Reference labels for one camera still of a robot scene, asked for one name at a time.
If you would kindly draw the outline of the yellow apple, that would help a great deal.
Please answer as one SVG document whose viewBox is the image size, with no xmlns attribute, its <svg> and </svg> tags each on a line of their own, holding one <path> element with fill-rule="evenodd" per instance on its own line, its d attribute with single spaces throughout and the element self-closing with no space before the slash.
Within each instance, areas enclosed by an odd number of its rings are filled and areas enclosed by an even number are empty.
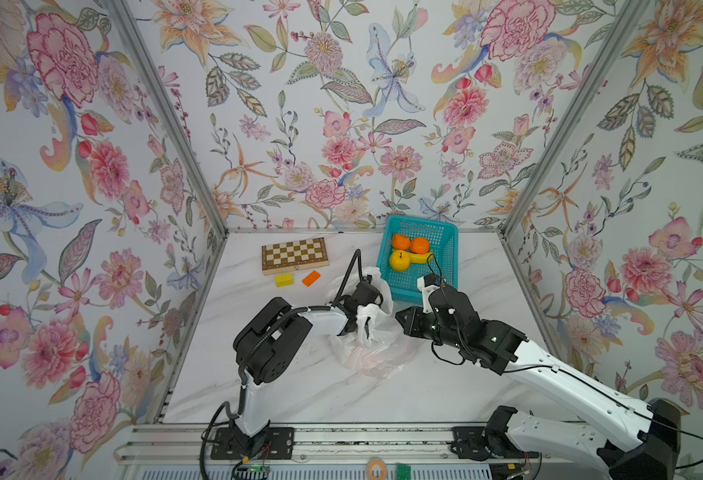
<svg viewBox="0 0 703 480">
<path fill-rule="evenodd" d="M 411 267 L 411 254 L 405 250 L 393 250 L 389 257 L 389 267 L 394 272 L 405 272 Z"/>
</svg>

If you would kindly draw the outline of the orange fruit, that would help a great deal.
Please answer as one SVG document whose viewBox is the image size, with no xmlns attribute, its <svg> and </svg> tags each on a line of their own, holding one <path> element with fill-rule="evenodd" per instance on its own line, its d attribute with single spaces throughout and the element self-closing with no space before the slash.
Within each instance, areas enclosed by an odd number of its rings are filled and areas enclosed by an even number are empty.
<svg viewBox="0 0 703 480">
<path fill-rule="evenodd" d="M 431 252 L 431 242 L 424 237 L 415 237 L 411 240 L 409 252 L 417 255 L 425 255 Z"/>
<path fill-rule="evenodd" d="M 394 250 L 409 251 L 409 248 L 411 248 L 411 238 L 398 233 L 393 234 L 393 237 L 391 237 L 391 247 Z"/>
</svg>

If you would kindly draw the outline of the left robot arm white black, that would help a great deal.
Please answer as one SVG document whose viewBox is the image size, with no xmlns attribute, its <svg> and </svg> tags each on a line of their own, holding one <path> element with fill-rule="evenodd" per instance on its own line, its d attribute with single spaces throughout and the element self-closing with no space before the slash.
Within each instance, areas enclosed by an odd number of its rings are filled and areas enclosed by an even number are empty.
<svg viewBox="0 0 703 480">
<path fill-rule="evenodd" d="M 305 340 L 355 333 L 361 329 L 359 309 L 383 306 L 383 294 L 371 280 L 363 277 L 349 294 L 339 290 L 326 305 L 294 307 L 275 297 L 236 336 L 233 349 L 241 388 L 233 424 L 244 436 L 255 438 L 269 426 L 265 388 L 287 370 Z"/>
</svg>

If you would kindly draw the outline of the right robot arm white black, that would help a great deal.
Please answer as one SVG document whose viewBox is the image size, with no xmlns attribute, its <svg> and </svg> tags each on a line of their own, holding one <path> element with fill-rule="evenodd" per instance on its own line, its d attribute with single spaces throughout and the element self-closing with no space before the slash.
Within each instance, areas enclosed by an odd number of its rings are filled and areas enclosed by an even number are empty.
<svg viewBox="0 0 703 480">
<path fill-rule="evenodd" d="M 681 414 L 665 400 L 647 403 L 562 362 L 501 320 L 479 317 L 455 288 L 429 286 L 423 306 L 397 312 L 405 335 L 459 350 L 463 360 L 547 396 L 579 423 L 546 420 L 499 406 L 475 434 L 453 442 L 461 458 L 547 454 L 613 479 L 671 479 L 681 451 Z"/>
</svg>

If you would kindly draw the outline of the white plastic bag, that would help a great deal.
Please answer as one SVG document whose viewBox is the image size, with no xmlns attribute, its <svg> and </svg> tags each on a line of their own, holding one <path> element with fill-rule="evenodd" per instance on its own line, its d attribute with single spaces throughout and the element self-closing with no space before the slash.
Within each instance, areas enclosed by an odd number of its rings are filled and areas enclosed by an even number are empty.
<svg viewBox="0 0 703 480">
<path fill-rule="evenodd" d="M 355 332 L 329 338 L 336 359 L 346 369 L 374 378 L 389 378 L 415 358 L 417 342 L 403 333 L 395 319 L 395 302 L 389 284 L 377 267 L 363 267 L 371 284 L 383 296 L 381 305 L 361 306 L 355 313 Z"/>
</svg>

